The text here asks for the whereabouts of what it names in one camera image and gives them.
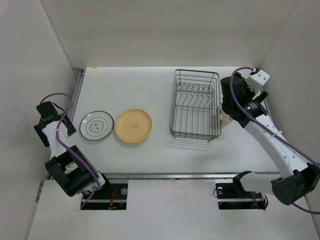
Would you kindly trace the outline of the white grey-ring flower plate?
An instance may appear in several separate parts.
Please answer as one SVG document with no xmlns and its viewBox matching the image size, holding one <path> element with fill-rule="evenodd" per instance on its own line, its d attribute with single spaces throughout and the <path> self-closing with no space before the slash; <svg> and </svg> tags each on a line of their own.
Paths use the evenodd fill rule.
<svg viewBox="0 0 320 240">
<path fill-rule="evenodd" d="M 103 140 L 113 132 L 114 128 L 114 118 L 102 110 L 88 113 L 79 124 L 81 136 L 88 141 Z"/>
</svg>

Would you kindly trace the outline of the yellow bear plate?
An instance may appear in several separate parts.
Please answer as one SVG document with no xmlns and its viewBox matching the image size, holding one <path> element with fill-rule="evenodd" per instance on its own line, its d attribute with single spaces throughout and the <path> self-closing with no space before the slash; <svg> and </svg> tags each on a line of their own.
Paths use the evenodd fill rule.
<svg viewBox="0 0 320 240">
<path fill-rule="evenodd" d="M 139 144 L 151 134 L 151 116 L 142 109 L 133 108 L 121 113 L 115 121 L 115 134 L 124 143 Z"/>
</svg>

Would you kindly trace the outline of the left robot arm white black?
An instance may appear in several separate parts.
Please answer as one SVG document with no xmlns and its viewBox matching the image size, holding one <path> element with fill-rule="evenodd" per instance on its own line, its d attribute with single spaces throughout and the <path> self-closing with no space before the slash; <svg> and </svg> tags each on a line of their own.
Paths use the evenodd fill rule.
<svg viewBox="0 0 320 240">
<path fill-rule="evenodd" d="M 50 160 L 45 168 L 62 190 L 70 197 L 95 192 L 107 198 L 114 191 L 110 181 L 97 171 L 76 145 L 67 142 L 76 128 L 68 118 L 56 110 L 51 101 L 36 107 L 40 120 L 34 126 L 45 147 L 50 148 Z"/>
</svg>

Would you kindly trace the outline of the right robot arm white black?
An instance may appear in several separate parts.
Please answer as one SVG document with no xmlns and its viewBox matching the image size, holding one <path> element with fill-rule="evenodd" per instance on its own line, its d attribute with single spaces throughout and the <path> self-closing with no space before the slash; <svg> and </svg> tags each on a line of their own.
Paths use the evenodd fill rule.
<svg viewBox="0 0 320 240">
<path fill-rule="evenodd" d="M 257 92 L 269 77 L 260 70 L 248 78 L 235 73 L 220 81 L 223 112 L 254 137 L 279 172 L 271 177 L 244 171 L 232 179 L 231 190 L 240 198 L 249 192 L 272 194 L 282 204 L 291 205 L 316 188 L 320 166 L 289 145 L 262 106 L 268 93 Z"/>
</svg>

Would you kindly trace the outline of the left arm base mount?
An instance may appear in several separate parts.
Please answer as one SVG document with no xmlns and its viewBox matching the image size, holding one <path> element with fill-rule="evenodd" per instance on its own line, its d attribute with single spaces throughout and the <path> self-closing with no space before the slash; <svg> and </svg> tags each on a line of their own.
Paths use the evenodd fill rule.
<svg viewBox="0 0 320 240">
<path fill-rule="evenodd" d="M 127 197 L 129 191 L 128 179 L 110 179 L 111 188 L 104 188 L 89 198 L 90 193 L 83 195 L 81 210 L 108 210 L 122 211 L 127 209 Z"/>
</svg>

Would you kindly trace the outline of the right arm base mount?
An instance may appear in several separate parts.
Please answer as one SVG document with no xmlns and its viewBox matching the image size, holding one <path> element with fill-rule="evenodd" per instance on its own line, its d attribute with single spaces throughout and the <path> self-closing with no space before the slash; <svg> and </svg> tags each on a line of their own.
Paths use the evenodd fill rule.
<svg viewBox="0 0 320 240">
<path fill-rule="evenodd" d="M 269 205 L 265 194 L 245 191 L 232 180 L 216 181 L 212 194 L 219 210 L 265 210 Z"/>
</svg>

